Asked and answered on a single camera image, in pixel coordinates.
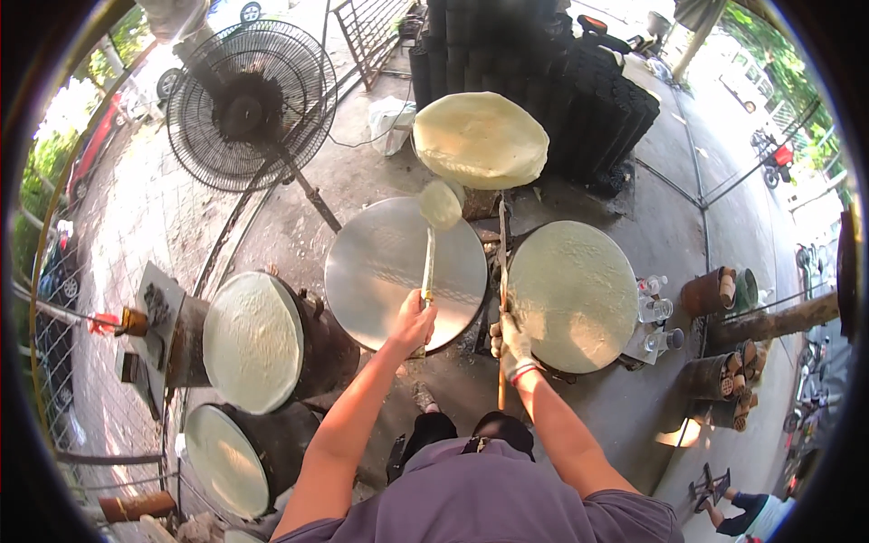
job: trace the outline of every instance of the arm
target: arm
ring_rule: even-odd
[[[272,540],[309,522],[347,515],[356,468],[395,370],[417,347],[428,344],[435,330],[437,309],[421,309],[420,300],[420,290],[411,291],[395,331],[323,418]]]
[[[492,354],[498,358],[503,354],[504,375],[519,392],[561,480],[583,499],[599,490],[639,493],[609,465],[586,425],[537,370],[531,340],[519,332],[513,317],[504,315],[500,324],[492,326],[491,335]]]

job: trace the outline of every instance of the black shorts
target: black shorts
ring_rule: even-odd
[[[733,499],[730,500],[730,503],[739,509],[745,509],[745,512],[738,517],[722,520],[716,532],[733,536],[742,535],[752,525],[754,519],[758,518],[760,510],[766,505],[768,499],[769,494],[743,494],[742,492],[737,492],[733,496]]]

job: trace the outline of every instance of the red car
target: red car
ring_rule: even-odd
[[[126,118],[121,114],[120,102],[120,96],[112,96],[109,110],[105,112],[100,123],[94,128],[94,133],[82,146],[76,162],[72,165],[70,182],[66,184],[66,196],[69,197],[72,207],[75,207],[88,194],[88,185],[93,169],[99,165],[99,159],[109,147],[112,136],[126,122]]]

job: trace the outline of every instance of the plastic bag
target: plastic bag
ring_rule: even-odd
[[[404,100],[392,96],[369,105],[368,126],[371,127],[371,139],[373,139],[371,146],[383,156],[392,156],[400,151],[410,135],[414,117],[416,117],[416,103],[405,103]]]

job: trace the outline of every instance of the power cord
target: power cord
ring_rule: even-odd
[[[408,102],[410,102],[410,90],[413,87],[414,87],[413,79],[408,79],[408,93],[404,96],[404,104],[401,106],[402,112],[408,106]],[[337,141],[336,139],[334,139],[334,137],[332,137],[331,132],[329,134],[327,134],[327,137],[328,137],[328,139],[332,140],[332,143],[334,143],[335,145],[340,145],[341,147],[346,147],[348,149],[356,149],[357,147],[361,147],[362,145],[368,145],[369,143],[376,142],[377,140],[384,137],[389,132],[392,132],[392,129],[395,128],[395,123],[398,122],[398,117],[400,116],[400,114],[401,113],[399,113],[399,115],[395,116],[395,119],[392,120],[392,124],[389,125],[389,128],[385,132],[383,132],[379,136],[372,138],[366,142],[357,143],[356,145],[350,145],[349,143],[341,143],[341,142]]]

